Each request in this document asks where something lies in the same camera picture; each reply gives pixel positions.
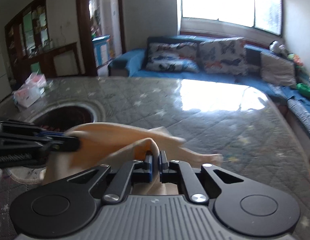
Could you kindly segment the blue corner sofa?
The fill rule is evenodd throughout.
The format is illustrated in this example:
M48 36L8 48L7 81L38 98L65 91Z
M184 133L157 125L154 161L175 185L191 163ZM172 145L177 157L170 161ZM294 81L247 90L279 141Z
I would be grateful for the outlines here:
M124 77L156 77L172 79L189 79L222 83L233 83L254 87L266 95L273 102L286 106L294 116L298 126L310 138L310 99L293 88L276 86L264 81L259 73L262 66L260 54L266 49L252 45L244 46L247 53L247 61L251 63L251 70L247 75L231 75L224 73L207 74L203 69L198 73L192 72L154 72L146 69L149 49L134 49L118 56L108 66L109 76Z

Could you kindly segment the butterfly pillow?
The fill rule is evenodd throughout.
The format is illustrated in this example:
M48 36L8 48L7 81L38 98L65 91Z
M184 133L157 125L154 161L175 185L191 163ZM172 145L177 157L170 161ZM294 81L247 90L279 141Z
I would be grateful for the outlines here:
M150 43L145 68L154 72L199 73L197 50L198 45L191 42Z
M207 74L247 75L245 44L243 37L201 42L198 49L204 71Z

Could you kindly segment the grey plain cushion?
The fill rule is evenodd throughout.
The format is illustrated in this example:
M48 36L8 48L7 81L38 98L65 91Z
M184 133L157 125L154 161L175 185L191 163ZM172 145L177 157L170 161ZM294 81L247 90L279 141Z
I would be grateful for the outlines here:
M265 52L260 53L260 58L260 75L264 81L277 86L296 87L295 65L293 62Z

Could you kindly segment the green plastic bowl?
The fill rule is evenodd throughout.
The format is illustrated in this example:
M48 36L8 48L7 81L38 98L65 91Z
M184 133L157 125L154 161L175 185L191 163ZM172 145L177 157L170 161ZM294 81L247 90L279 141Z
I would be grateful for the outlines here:
M296 88L299 94L303 95L306 98L310 98L310 86L305 83L298 83Z

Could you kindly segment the butterfly pillow right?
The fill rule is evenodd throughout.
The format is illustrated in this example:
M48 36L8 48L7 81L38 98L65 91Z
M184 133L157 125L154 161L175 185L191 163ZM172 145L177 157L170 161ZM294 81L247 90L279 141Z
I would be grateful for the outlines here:
M207 74L247 75L245 44L243 37L201 42L198 49L204 71Z

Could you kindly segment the white refrigerator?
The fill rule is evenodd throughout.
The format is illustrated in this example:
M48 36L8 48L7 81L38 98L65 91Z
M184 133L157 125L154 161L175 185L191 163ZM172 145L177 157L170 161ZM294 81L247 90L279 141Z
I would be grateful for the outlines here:
M0 102L12 93L0 47Z

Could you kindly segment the blue white small cabinet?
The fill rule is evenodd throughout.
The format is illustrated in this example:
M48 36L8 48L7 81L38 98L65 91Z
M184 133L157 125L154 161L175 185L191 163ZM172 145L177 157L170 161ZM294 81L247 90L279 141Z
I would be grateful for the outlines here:
M110 35L96 37L92 40L97 68L105 65L111 59L109 41Z

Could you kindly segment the dark wooden display cabinet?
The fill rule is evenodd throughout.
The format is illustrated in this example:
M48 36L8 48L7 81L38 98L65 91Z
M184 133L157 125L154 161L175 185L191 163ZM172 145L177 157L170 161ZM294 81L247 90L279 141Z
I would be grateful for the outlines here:
M32 1L6 24L4 31L12 75L18 85L32 72L48 78L82 75L77 43L59 43L50 37L46 0ZM58 70L55 58L64 54L72 54L75 64Z

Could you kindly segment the pink tissue pack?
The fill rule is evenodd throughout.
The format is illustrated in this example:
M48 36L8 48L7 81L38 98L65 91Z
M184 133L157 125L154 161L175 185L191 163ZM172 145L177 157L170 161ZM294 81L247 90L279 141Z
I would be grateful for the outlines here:
M46 86L47 81L43 74L31 73L25 83L18 90L13 91L14 103L24 108L30 107L41 98Z

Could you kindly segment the cream sweater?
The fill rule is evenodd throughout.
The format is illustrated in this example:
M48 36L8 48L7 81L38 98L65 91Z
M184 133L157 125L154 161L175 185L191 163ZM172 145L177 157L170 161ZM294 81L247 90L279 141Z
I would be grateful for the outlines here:
M52 153L47 162L43 184L69 177L89 168L108 164L112 169L120 168L130 160L144 160L146 152L152 152L153 180L137 184L134 194L176 194L177 188L159 182L157 166L160 151L165 151L168 160L181 160L199 168L210 163L220 166L221 154L200 154L185 148L185 139L174 137L164 127L144 129L109 122L95 122L73 127L65 133L80 140L80 148L71 152Z

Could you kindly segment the panda plush toy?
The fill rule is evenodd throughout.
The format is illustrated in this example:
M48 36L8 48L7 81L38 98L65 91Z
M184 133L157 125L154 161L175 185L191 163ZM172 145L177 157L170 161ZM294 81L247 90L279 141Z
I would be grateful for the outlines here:
M279 41L273 41L269 46L269 50L275 54L287 54L285 45L281 44Z

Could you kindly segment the butterfly pillow left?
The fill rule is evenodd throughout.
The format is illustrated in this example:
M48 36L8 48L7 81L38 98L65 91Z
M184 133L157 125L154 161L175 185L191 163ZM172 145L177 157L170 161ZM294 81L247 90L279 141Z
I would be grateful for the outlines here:
M145 68L154 72L199 73L197 50L198 45L191 42L150 43Z

